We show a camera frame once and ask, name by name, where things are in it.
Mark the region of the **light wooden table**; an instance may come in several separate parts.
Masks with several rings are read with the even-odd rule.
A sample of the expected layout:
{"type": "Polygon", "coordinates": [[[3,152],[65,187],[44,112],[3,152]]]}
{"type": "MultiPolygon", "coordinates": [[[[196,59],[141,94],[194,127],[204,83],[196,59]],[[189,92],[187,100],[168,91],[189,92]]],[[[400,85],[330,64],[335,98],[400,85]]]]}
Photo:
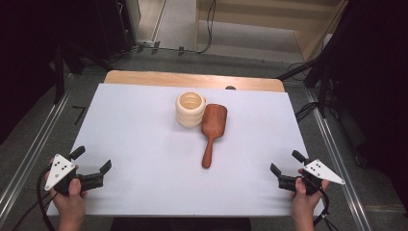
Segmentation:
{"type": "Polygon", "coordinates": [[[107,73],[104,83],[222,90],[234,86],[236,90],[285,91],[283,83],[277,79],[158,71],[112,70],[107,73]]]}

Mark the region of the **cream ribbed cup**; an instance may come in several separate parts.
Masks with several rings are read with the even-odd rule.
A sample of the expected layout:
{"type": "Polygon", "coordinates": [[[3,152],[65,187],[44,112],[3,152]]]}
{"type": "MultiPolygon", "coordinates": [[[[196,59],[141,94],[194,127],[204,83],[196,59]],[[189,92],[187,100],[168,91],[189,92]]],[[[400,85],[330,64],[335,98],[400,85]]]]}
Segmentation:
{"type": "Polygon", "coordinates": [[[201,123],[206,108],[206,99],[194,91],[181,93],[176,101],[176,119],[184,127],[195,127],[201,123]]]}

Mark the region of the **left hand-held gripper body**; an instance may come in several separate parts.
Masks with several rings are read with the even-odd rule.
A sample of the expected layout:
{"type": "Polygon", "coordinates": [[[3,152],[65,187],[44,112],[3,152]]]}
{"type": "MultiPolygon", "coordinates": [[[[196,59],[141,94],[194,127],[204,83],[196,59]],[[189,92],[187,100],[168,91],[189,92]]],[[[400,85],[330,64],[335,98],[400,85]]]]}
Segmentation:
{"type": "Polygon", "coordinates": [[[76,166],[60,154],[54,156],[49,168],[48,178],[44,189],[53,189],[57,193],[69,195],[69,185],[72,179],[78,179],[81,183],[81,191],[101,188],[103,186],[104,174],[97,172],[89,175],[77,174],[76,166]]]}

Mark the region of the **person's right hand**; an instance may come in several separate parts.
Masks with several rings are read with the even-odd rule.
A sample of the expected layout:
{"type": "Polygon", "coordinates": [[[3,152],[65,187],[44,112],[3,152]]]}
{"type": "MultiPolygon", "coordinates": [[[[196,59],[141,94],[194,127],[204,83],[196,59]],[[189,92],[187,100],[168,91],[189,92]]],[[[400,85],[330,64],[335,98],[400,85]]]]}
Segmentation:
{"type": "Polygon", "coordinates": [[[293,222],[313,222],[314,211],[322,197],[322,193],[315,192],[308,195],[305,183],[300,178],[295,181],[295,189],[291,210],[293,222]]]}

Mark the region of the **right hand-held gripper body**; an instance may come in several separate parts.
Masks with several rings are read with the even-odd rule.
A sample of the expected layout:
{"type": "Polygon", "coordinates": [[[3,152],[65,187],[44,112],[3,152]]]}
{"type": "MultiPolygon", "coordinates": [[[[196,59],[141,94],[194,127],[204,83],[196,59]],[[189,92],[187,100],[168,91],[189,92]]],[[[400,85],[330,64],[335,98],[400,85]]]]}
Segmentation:
{"type": "MultiPolygon", "coordinates": [[[[331,170],[319,159],[314,161],[303,161],[304,167],[300,178],[306,186],[306,193],[312,195],[321,188],[321,182],[327,180],[332,183],[344,185],[345,180],[337,173],[331,170]]],[[[280,170],[277,170],[278,187],[283,190],[295,192],[295,181],[297,177],[283,175],[280,170]]]]}

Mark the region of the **brown wooden hairbrush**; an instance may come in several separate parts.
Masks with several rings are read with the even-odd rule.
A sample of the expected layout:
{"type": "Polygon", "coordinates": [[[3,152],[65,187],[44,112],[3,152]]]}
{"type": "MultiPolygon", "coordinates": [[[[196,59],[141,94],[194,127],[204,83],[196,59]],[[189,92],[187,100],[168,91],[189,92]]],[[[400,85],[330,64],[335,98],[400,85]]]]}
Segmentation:
{"type": "Polygon", "coordinates": [[[213,144],[224,135],[226,118],[227,109],[222,105],[209,104],[205,109],[201,125],[201,132],[208,140],[201,163],[204,168],[212,164],[213,144]]]}

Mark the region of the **black metal stand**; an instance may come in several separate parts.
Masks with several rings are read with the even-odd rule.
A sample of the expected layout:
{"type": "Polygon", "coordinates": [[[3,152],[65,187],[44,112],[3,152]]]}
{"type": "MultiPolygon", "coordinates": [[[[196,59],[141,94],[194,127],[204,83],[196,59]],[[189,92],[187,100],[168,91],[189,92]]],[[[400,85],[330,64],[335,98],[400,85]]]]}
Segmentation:
{"type": "Polygon", "coordinates": [[[54,104],[58,104],[62,101],[65,93],[64,86],[64,64],[76,74],[82,74],[84,71],[84,65],[80,60],[80,56],[85,56],[90,59],[96,65],[101,66],[107,71],[113,70],[113,67],[108,63],[104,62],[102,59],[98,58],[96,55],[91,53],[84,47],[73,43],[73,42],[63,42],[57,45],[55,49],[55,60],[54,60],[54,72],[56,76],[56,93],[54,104]]]}
{"type": "Polygon", "coordinates": [[[326,107],[326,94],[329,86],[329,72],[330,68],[328,66],[328,55],[329,53],[323,49],[319,55],[309,62],[303,63],[300,66],[288,70],[286,73],[277,77],[277,80],[285,81],[292,78],[305,70],[309,70],[306,78],[303,80],[304,86],[308,88],[314,87],[317,83],[319,85],[319,97],[316,102],[308,103],[305,109],[301,109],[295,114],[298,121],[302,118],[302,113],[310,108],[317,109],[323,118],[326,118],[325,107],[326,107]]]}

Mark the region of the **white board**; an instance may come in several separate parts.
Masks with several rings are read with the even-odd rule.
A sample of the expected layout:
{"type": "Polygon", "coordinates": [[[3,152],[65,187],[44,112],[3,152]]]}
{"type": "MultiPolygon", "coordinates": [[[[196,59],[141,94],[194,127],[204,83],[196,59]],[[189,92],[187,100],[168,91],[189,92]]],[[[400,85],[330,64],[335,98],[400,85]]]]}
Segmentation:
{"type": "Polygon", "coordinates": [[[269,167],[295,176],[292,153],[306,151],[289,96],[284,92],[202,89],[227,109],[224,135],[212,164],[201,165],[207,140],[176,120],[181,88],[101,84],[90,103],[76,146],[82,174],[106,162],[104,185],[86,197],[92,216],[278,217],[291,209],[289,192],[269,167]]]}

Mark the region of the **beige wooden frame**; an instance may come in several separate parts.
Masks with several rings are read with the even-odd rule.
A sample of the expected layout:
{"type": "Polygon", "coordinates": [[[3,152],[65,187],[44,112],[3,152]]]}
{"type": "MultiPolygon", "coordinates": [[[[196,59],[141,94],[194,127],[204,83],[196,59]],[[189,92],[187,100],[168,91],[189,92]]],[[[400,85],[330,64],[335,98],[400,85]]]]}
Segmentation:
{"type": "Polygon", "coordinates": [[[195,0],[194,48],[214,54],[308,62],[334,33],[348,0],[195,0]],[[206,23],[214,28],[209,35],[206,23]]]}

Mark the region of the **black cabinet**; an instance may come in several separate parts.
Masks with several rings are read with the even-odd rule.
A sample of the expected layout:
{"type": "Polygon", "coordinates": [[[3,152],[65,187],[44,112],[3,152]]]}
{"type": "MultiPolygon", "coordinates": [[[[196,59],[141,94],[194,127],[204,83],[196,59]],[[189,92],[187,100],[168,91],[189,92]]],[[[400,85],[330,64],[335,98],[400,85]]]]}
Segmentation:
{"type": "Polygon", "coordinates": [[[125,0],[83,0],[84,45],[101,59],[129,51],[134,45],[125,0]]]}

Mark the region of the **person's left hand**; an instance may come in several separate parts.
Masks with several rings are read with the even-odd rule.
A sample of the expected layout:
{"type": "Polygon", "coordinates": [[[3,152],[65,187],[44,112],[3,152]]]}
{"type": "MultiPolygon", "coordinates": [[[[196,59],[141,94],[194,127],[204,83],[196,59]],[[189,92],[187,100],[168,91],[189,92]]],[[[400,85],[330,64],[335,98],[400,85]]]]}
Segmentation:
{"type": "Polygon", "coordinates": [[[81,192],[79,179],[72,179],[68,187],[68,196],[60,195],[55,190],[50,191],[60,215],[61,223],[81,223],[85,220],[86,204],[81,192]]]}

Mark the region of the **silver metal floor rail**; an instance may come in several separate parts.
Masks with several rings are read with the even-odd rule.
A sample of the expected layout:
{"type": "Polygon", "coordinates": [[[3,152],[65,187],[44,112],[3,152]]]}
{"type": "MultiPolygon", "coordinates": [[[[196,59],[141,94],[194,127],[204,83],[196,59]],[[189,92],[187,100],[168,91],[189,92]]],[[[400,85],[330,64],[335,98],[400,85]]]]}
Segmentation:
{"type": "Polygon", "coordinates": [[[342,185],[342,190],[347,207],[354,219],[358,231],[372,231],[364,206],[344,165],[344,160],[332,136],[327,119],[322,117],[318,109],[314,109],[313,115],[317,121],[333,167],[340,177],[345,180],[345,184],[342,185]]]}
{"type": "Polygon", "coordinates": [[[58,120],[70,91],[57,104],[46,93],[0,145],[0,228],[4,225],[41,150],[58,120]]]}

